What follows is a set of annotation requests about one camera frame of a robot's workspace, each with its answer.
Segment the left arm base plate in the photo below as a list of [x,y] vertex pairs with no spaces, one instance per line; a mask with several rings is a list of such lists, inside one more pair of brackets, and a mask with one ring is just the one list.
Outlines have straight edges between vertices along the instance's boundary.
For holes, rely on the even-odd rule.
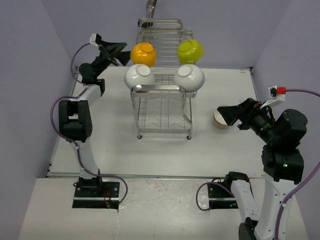
[[117,181],[103,181],[101,187],[80,187],[75,182],[73,209],[119,209],[120,183]]

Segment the orange bowl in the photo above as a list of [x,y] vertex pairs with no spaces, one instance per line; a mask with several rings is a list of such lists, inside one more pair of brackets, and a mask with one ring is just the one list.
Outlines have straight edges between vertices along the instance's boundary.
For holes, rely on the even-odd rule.
[[148,42],[136,44],[130,52],[130,59],[134,64],[144,64],[153,67],[156,64],[157,53]]

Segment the green bowl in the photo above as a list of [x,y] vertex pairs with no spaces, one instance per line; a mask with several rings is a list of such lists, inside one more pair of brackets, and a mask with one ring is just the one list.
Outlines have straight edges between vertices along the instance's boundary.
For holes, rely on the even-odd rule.
[[182,65],[195,64],[203,54],[203,46],[195,39],[183,41],[177,49],[177,57]]

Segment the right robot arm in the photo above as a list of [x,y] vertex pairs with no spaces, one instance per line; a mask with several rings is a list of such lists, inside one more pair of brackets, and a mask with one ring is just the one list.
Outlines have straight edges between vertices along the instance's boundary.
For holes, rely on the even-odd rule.
[[284,240],[291,207],[290,194],[302,180],[304,160],[298,149],[307,132],[307,117],[295,109],[286,109],[274,119],[270,106],[252,98],[233,106],[217,108],[228,126],[251,129],[265,145],[261,160],[264,171],[264,198],[257,210],[246,174],[229,172],[220,184],[227,196],[235,197],[240,211],[240,240]]

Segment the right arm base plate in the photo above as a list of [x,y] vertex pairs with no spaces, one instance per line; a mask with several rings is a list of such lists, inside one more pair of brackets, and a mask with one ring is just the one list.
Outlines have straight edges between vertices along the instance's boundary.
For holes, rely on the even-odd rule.
[[235,197],[224,189],[231,191],[231,183],[227,178],[214,178],[207,186],[210,210],[238,209]]

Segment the small white bowl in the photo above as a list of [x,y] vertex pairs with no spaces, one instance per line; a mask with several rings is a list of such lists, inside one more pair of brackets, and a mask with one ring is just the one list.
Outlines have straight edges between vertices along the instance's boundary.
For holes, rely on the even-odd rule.
[[217,109],[213,113],[213,118],[215,118],[215,119],[224,119]]

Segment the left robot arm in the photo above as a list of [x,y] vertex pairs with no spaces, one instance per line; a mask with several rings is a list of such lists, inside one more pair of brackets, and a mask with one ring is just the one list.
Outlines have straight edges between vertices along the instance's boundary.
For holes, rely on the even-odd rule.
[[75,152],[79,165],[79,179],[76,188],[87,190],[97,197],[103,193],[104,175],[97,166],[90,137],[93,132],[91,118],[91,105],[103,96],[106,90],[105,80],[100,78],[101,73],[110,65],[125,66],[130,60],[130,52],[125,51],[125,42],[107,42],[94,33],[91,35],[89,45],[99,50],[99,55],[90,63],[82,63],[79,67],[71,67],[77,71],[83,85],[83,91],[76,96],[60,97],[54,104],[58,107],[58,135],[69,142]]

